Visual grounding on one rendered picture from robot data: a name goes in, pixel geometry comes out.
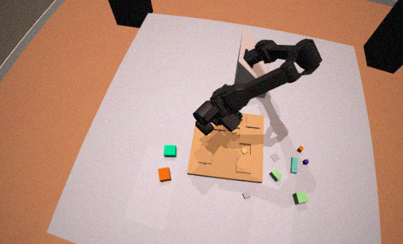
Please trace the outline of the turquoise flat block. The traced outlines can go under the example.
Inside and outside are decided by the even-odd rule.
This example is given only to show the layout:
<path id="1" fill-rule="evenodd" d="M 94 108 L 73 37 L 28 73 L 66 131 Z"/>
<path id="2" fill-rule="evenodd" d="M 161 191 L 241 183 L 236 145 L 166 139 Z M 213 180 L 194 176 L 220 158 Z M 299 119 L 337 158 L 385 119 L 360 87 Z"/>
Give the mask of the turquoise flat block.
<path id="1" fill-rule="evenodd" d="M 297 166 L 298 166 L 298 157 L 297 158 L 294 158 L 294 157 L 292 157 L 291 158 L 291 173 L 297 173 Z"/>

